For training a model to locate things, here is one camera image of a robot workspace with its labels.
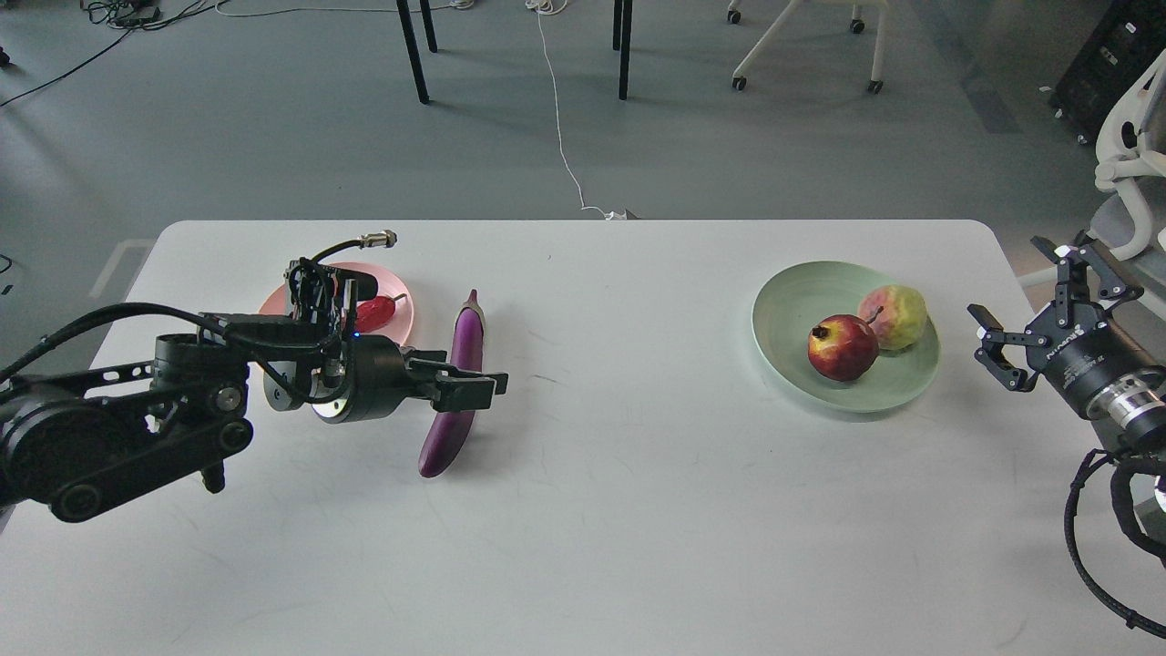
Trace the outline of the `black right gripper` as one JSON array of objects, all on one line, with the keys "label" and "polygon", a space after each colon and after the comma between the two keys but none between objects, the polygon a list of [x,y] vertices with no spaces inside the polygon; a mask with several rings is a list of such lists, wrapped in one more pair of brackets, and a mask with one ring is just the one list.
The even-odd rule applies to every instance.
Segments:
[{"label": "black right gripper", "polygon": [[[1053,299],[1025,333],[1004,331],[986,306],[968,304],[982,332],[975,360],[1007,392],[1032,392],[1042,374],[1083,419],[1132,421],[1163,407],[1163,364],[1112,319],[1114,308],[1142,297],[1133,275],[1091,237],[1062,246],[1033,237],[1031,244],[1055,266]],[[1009,345],[1027,348],[1037,373],[1011,364]]]}]

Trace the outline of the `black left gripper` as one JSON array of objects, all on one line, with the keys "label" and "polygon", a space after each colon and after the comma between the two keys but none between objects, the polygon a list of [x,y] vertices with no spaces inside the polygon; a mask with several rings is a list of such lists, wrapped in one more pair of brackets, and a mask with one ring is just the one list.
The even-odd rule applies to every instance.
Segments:
[{"label": "black left gripper", "polygon": [[361,336],[353,344],[347,382],[342,397],[312,404],[325,423],[384,418],[414,395],[438,414],[486,410],[496,395],[506,394],[508,374],[466,371],[428,357],[405,360],[403,348],[386,336]]}]

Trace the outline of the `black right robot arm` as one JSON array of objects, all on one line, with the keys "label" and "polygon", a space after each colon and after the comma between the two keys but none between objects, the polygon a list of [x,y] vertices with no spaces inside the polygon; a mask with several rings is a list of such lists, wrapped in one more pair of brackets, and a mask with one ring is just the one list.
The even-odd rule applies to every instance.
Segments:
[{"label": "black right robot arm", "polygon": [[1117,306],[1140,299],[1142,285],[1102,241],[1079,233],[1055,245],[1034,237],[1032,245],[1055,274],[1052,299],[1020,332],[1009,332],[982,304],[967,311],[979,325],[976,361],[1007,392],[1032,392],[1049,382],[1079,418],[1111,419],[1119,433],[1087,453],[1070,484],[1063,535],[1070,560],[1087,588],[1129,630],[1163,639],[1163,625],[1121,604],[1086,569],[1076,544],[1076,514],[1089,478],[1111,465],[1110,503],[1121,532],[1142,551],[1163,558],[1165,546],[1138,519],[1131,482],[1137,475],[1163,478],[1163,364],[1157,362],[1114,319]]}]

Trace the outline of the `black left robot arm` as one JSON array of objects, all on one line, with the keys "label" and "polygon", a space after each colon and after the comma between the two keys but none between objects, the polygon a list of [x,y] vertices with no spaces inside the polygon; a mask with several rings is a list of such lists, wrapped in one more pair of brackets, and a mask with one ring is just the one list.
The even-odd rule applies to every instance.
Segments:
[{"label": "black left robot arm", "polygon": [[[338,425],[380,419],[422,398],[437,417],[419,461],[424,477],[447,470],[475,412],[508,385],[484,373],[484,316],[470,294],[455,320],[454,350],[426,352],[358,327],[374,302],[374,275],[330,264],[349,249],[391,248],[389,230],[342,241],[289,262],[281,315],[189,313],[150,302],[101,306],[43,336],[3,368],[3,512],[33,501],[64,522],[84,520],[201,474],[209,493],[225,487],[225,461],[250,447],[246,418],[252,366],[279,412],[309,405]],[[27,365],[117,320],[168,316],[194,325],[167,333],[148,361],[58,376],[28,376]]]}]

